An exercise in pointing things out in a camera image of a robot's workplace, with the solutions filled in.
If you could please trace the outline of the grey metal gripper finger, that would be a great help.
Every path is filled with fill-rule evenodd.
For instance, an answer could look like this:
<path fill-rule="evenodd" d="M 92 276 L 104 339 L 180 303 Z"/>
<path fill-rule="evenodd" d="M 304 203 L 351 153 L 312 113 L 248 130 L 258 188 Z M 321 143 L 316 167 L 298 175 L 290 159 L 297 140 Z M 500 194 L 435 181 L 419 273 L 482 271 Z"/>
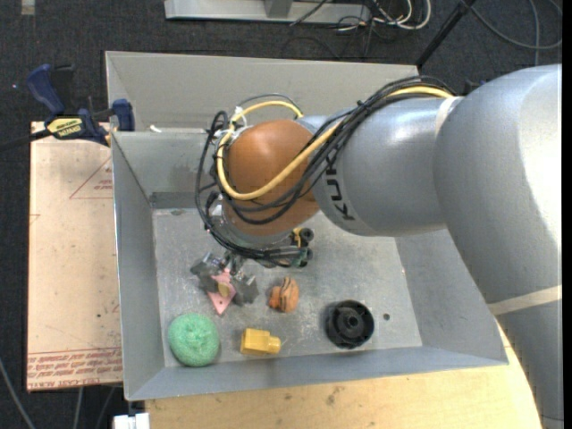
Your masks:
<path fill-rule="evenodd" d="M 215 276 L 220 275 L 223 269 L 223 260 L 212 252 L 207 252 L 193 263 L 190 272 L 198 277 L 202 290 L 217 290 L 218 281 Z"/>
<path fill-rule="evenodd" d="M 236 293 L 233 301 L 236 305 L 243 307 L 252 304 L 259 295 L 257 279 L 254 275 L 234 275 L 231 277 L 231 285 Z"/>

